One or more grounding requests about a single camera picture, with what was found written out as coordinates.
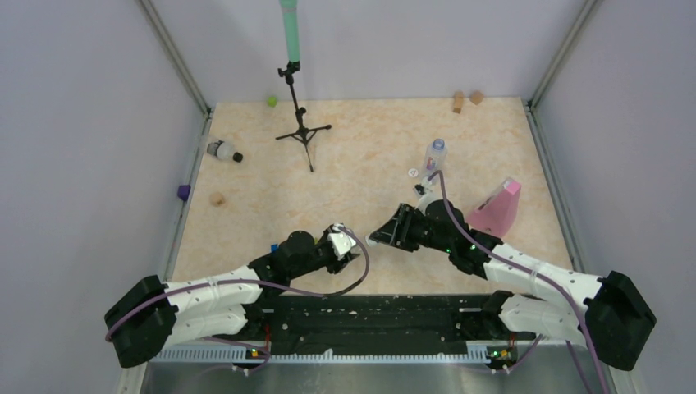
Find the tabletop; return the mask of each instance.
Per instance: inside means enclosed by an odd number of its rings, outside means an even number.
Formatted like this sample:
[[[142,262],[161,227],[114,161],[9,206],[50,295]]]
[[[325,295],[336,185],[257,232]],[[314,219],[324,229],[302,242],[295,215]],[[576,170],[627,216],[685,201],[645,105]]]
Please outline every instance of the tabletop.
[[[216,275],[246,265],[295,230],[321,236],[343,222],[361,239],[392,216],[399,203],[415,205],[408,175],[420,168],[435,138],[446,141],[447,196],[463,213],[507,177],[522,185],[517,219],[503,240],[538,259],[570,268],[546,179],[519,98],[341,100],[300,103],[307,127],[332,125],[309,145],[276,136],[297,129],[292,102],[220,103],[210,135],[231,142],[241,163],[205,154],[200,165],[172,280]],[[209,196],[222,193],[215,207]],[[464,294],[509,288],[456,270],[447,256],[386,245],[369,247],[370,273],[351,294]],[[338,291],[364,270],[362,258],[341,273],[325,269],[292,282],[318,292]]]

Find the tripod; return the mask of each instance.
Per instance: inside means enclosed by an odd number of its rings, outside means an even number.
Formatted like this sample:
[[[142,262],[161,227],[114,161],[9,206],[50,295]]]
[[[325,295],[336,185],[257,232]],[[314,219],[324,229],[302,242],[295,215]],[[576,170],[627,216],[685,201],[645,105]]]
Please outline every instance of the tripod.
[[[307,159],[309,160],[309,170],[311,172],[314,172],[314,167],[312,166],[312,158],[309,156],[309,142],[314,138],[314,136],[317,134],[317,131],[320,130],[331,130],[331,125],[326,125],[322,127],[315,127],[313,129],[308,129],[305,126],[305,122],[302,119],[302,116],[304,116],[307,113],[307,110],[305,107],[299,107],[297,105],[297,97],[295,96],[295,87],[293,84],[295,83],[295,79],[292,77],[292,74],[295,71],[300,70],[300,62],[288,62],[287,63],[287,68],[283,71],[280,68],[278,69],[278,76],[285,77],[285,82],[290,86],[290,93],[292,94],[292,102],[295,104],[295,119],[297,119],[297,124],[298,124],[298,129],[294,133],[290,134],[285,134],[281,135],[279,137],[276,137],[276,140],[282,140],[288,137],[292,137],[299,142],[301,142],[302,145],[304,145],[304,151],[307,153]]]

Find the white cable tray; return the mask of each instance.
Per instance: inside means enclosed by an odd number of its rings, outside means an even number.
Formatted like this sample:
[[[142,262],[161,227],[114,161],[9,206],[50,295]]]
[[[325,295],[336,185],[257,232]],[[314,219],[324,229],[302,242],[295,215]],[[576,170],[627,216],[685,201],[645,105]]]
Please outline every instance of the white cable tray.
[[[488,348],[469,345],[465,355],[272,355],[274,364],[487,364]],[[160,363],[261,363],[247,359],[246,349],[229,345],[179,345],[161,351],[150,362]]]

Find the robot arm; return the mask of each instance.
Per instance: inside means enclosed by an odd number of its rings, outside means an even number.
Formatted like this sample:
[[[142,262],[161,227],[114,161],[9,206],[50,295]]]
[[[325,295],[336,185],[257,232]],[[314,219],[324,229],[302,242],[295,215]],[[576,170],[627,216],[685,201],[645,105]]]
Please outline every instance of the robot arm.
[[[598,358],[618,369],[634,367],[656,318],[628,277],[616,272],[607,277],[577,273],[535,259],[495,236],[469,229],[461,211],[451,207],[458,222],[464,223],[479,244],[494,255],[527,268],[532,272],[529,275],[490,257],[462,236],[444,204],[424,193],[418,208],[401,204],[389,222],[370,234],[369,239],[409,252],[420,246],[440,250],[464,273],[517,286],[529,295],[497,291],[484,309],[497,314],[501,324],[512,332],[536,332],[586,346],[579,321],[566,298],[538,279],[538,275],[549,277],[578,305]]]
[[[320,268],[339,273],[358,256],[350,252],[355,245],[343,226],[336,224],[325,230],[316,244],[308,232],[295,231],[277,250],[229,273],[190,282],[162,283],[156,276],[146,277],[106,313],[108,339],[121,367],[130,368],[186,341],[233,335],[242,329],[258,331],[254,316],[263,313],[254,304],[284,291],[258,282],[284,287]],[[124,318],[156,297],[162,299]]]

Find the lime green object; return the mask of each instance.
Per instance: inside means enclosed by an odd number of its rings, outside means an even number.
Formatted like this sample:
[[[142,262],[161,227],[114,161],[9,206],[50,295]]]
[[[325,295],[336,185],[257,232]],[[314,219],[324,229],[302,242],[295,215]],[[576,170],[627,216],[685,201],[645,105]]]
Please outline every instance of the lime green object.
[[[285,26],[287,57],[290,62],[300,61],[300,33],[297,31],[297,0],[280,0]]]

